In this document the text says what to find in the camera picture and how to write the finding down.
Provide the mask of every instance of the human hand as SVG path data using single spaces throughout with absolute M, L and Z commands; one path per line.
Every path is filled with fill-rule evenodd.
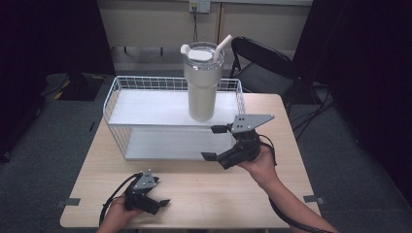
M 270 183 L 279 181 L 273 155 L 270 148 L 266 146 L 260 146 L 260 153 L 254 161 L 244 161 L 239 163 L 238 166 L 248 171 L 262 188 L 265 188 Z
M 98 233 L 118 232 L 122 230 L 132 218 L 142 214 L 141 210 L 128 211 L 124 206 L 124 194 L 113 200 L 102 224 L 97 229 Z

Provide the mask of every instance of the metal bracket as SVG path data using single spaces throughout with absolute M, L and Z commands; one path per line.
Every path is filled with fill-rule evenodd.
M 303 196 L 303 200 L 305 201 L 305 203 L 308 202 L 316 202 L 319 205 L 324 204 L 326 201 L 323 197 L 316 197 L 315 195 L 311 195 L 311 196 Z
M 231 128 L 232 133 L 251 131 L 267 121 L 275 118 L 274 115 L 237 115 Z
M 57 201 L 55 206 L 57 208 L 64 208 L 66 206 L 79 206 L 80 198 L 67 198 L 64 201 Z
M 142 177 L 133 186 L 133 190 L 155 187 L 155 178 L 152 174 L 152 170 L 149 169 L 146 173 L 142 173 Z

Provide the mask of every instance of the cable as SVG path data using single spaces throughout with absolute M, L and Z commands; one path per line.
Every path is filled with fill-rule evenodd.
M 42 96 L 43 96 L 43 97 L 46 97 L 46 96 L 54 93 L 55 91 L 61 89 L 61 88 L 64 86 L 64 84 L 66 83 L 67 78 L 68 78 L 68 77 L 67 77 L 67 74 L 66 74 L 66 76 L 64 77 L 63 82 L 62 82 L 57 88 L 55 88 L 54 90 L 51 90 L 51 91 L 47 92 L 46 94 L 43 94 Z
M 294 127 L 293 130 L 292 130 L 292 131 L 295 131 L 296 129 L 300 128 L 303 124 L 306 123 L 306 125 L 304 126 L 304 128 L 302 129 L 302 131 L 300 131 L 300 133 L 297 135 L 296 140 L 298 140 L 298 139 L 300 138 L 300 136 L 303 134 L 303 132 L 306 130 L 306 128 L 309 126 L 309 124 L 312 122 L 312 120 L 313 120 L 316 116 L 318 116 L 319 114 L 323 113 L 325 110 L 327 110 L 328 108 L 330 108 L 330 107 L 334 104 L 334 102 L 331 102 L 331 103 L 329 103 L 329 104 L 325 107 L 327 98 L 328 98 L 328 96 L 330 95 L 330 93 L 331 93 L 331 88 L 327 91 L 325 100 L 322 102 L 322 104 L 319 106 L 319 108 L 318 108 L 317 110 L 315 110 L 314 112 L 309 113 L 309 114 L 305 114 L 305 115 L 302 115 L 302 116 L 298 116 L 297 118 L 295 118 L 295 119 L 293 119 L 293 120 L 291 121 L 291 123 L 292 123 L 292 122 L 296 121 L 297 119 L 299 119 L 299 118 L 301 118 L 301 117 L 303 117 L 303 116 L 307 116 L 307 118 L 306 118 L 305 120 L 303 120 L 302 122 L 300 122 L 300 123 L 299 123 L 296 127 Z
M 109 197 L 109 199 L 107 199 L 106 203 L 103 204 L 103 208 L 102 208 L 102 212 L 100 213 L 100 219 L 99 219 L 99 225 L 102 224 L 103 219 L 106 215 L 106 211 L 109 208 L 110 204 L 113 202 L 113 200 L 115 200 L 116 198 L 119 197 L 115 197 L 115 195 L 119 192 L 119 190 L 131 179 L 133 178 L 137 178 L 139 176 L 141 176 L 142 174 L 133 174 L 132 176 L 130 176 L 129 178 L 127 178 L 117 189 L 116 191 L 112 194 L 112 196 Z
M 193 11 L 193 19 L 194 19 L 194 31 L 193 31 L 193 41 L 197 42 L 197 8 L 196 7 L 192 7 L 191 8 Z
M 272 153 L 272 156 L 273 156 L 273 163 L 274 163 L 274 165 L 276 166 L 277 163 L 276 163 L 276 159 L 275 159 L 275 148 L 273 147 L 272 141 L 271 141 L 268 137 L 266 137 L 266 136 L 264 136 L 264 135 L 259 135 L 259 136 L 260 136 L 260 137 L 263 137 L 263 138 L 265 138 L 265 139 L 267 139 L 267 140 L 269 141 L 270 145 L 269 145 L 269 144 L 266 144 L 266 143 L 264 143 L 264 142 L 260 142 L 260 144 L 263 145 L 263 146 L 266 146 L 266 147 L 268 147 L 268 148 L 270 149 L 270 151 L 271 151 L 271 153 Z M 276 206 L 276 204 L 272 201 L 272 199 L 270 199 L 270 197 L 269 197 L 269 202 L 270 202 L 270 206 L 272 207 L 272 209 L 273 209 L 273 211 L 276 213 L 276 215 L 277 215 L 281 220 L 283 220 L 284 222 L 286 222 L 287 224 L 289 224 L 289 225 L 291 225 L 291 226 L 294 226 L 294 227 L 296 227 L 296 228 L 299 228 L 299 229 L 301 229 L 301 230 L 307 231 L 307 232 L 313 232 L 313 233 L 330 233 L 329 231 L 325 231 L 325 230 L 322 230 L 322 229 L 319 229 L 319 228 L 316 228 L 316 227 L 313 227 L 313 226 L 308 226 L 308 225 L 302 224 L 302 223 L 300 223 L 300 222 L 297 222 L 297 221 L 291 219 L 290 217 L 288 217 L 288 216 L 286 216 L 285 214 L 283 214 L 281 210 L 279 210 L 279 208 L 278 208 L 278 207 Z

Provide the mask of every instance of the wooden table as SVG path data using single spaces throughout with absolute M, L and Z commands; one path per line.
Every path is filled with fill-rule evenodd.
M 257 128 L 257 133 L 274 143 L 280 179 L 302 201 L 303 196 L 313 195 L 281 98 L 250 93 L 244 98 L 247 114 L 275 115 L 275 119 Z M 98 227 L 107 198 L 129 176 L 148 169 L 160 177 L 149 196 L 157 201 L 169 198 L 171 202 L 155 216 L 144 213 L 132 219 L 127 228 L 288 227 L 272 211 L 267 195 L 245 170 L 224 170 L 217 162 L 207 161 L 126 161 L 104 120 L 70 195 L 80 198 L 80 204 L 66 206 L 60 224 L 70 228 Z M 317 203 L 306 205 L 319 213 Z

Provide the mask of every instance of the wall outlet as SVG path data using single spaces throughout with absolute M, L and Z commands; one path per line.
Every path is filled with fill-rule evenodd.
M 189 1 L 189 12 L 199 12 L 200 4 L 199 1 Z
M 210 1 L 200 1 L 199 9 L 200 13 L 210 13 Z
M 189 1 L 189 12 L 210 13 L 210 0 Z

